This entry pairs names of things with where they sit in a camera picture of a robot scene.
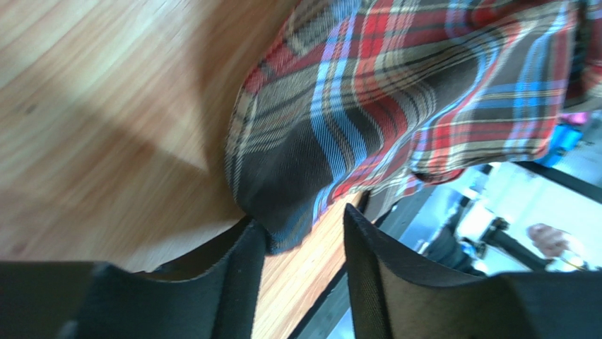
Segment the wooden surface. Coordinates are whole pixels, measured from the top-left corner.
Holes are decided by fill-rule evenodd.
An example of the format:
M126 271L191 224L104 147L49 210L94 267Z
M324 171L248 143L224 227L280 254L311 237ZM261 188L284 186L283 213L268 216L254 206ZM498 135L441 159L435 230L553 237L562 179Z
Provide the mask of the wooden surface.
M152 270L233 225L230 113L296 2L0 0L0 260ZM343 205L267 258L254 338L341 267Z

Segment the black fabric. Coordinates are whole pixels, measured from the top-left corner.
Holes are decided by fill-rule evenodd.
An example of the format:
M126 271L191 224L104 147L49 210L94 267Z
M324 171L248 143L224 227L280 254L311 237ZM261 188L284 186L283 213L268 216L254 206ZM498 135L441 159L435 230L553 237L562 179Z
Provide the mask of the black fabric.
M357 339L599 338L602 273L480 279L397 242L348 205L344 219Z
M2 263L0 337L250 338L265 248L246 219L153 273Z

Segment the plaid cloth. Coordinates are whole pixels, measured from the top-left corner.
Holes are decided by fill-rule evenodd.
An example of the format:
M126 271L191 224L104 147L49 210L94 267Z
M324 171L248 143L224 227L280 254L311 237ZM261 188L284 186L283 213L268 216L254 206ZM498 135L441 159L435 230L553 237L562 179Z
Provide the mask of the plaid cloth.
M594 0L301 0L240 91L232 192L277 254L346 194L375 218L541 157L561 112L602 106L601 18Z

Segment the blue object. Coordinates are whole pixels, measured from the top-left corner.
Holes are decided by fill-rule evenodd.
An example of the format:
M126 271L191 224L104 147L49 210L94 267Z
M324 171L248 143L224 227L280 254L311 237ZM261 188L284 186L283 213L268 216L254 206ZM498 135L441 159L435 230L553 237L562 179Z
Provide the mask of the blue object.
M583 133L573 126L562 124L556 126L550 142L550 150L541 159L535 160L536 163L544 167L553 167L567 152L573 150L583 137Z

